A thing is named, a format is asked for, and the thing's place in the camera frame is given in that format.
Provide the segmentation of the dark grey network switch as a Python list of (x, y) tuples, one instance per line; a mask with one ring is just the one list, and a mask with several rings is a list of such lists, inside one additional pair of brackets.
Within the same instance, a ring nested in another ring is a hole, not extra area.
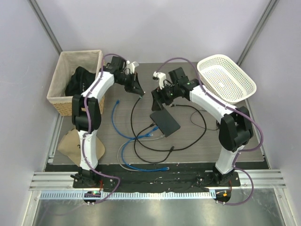
[(159, 130), (168, 137), (178, 131), (181, 126), (166, 110), (154, 111), (150, 114), (150, 118), (158, 126)]

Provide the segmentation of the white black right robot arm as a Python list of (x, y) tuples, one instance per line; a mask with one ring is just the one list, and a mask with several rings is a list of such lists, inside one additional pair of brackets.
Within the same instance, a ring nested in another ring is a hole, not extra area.
[(154, 72), (153, 79), (158, 87), (152, 92), (152, 111), (161, 112), (165, 105), (171, 105), (178, 97), (185, 98), (210, 113), (219, 123), (219, 142), (222, 146), (219, 158), (213, 167), (212, 179), (218, 186), (228, 183), (234, 172), (234, 160), (237, 153), (253, 137), (251, 122), (243, 117), (248, 115), (245, 107), (236, 108), (213, 95), (197, 79), (189, 80), (181, 67), (166, 74)]

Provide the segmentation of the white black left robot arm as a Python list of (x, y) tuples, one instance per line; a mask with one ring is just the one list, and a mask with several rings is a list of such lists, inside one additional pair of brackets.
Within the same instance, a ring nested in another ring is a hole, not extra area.
[(135, 72), (138, 65), (136, 61), (129, 62), (114, 54), (109, 63), (101, 64), (95, 80), (87, 90), (73, 96), (72, 123), (79, 135), (81, 151), (78, 173), (72, 176), (73, 187), (94, 188), (100, 184), (102, 176), (96, 171), (98, 166), (96, 138), (102, 121), (99, 104), (113, 84), (122, 85), (128, 93), (144, 95), (137, 72)]

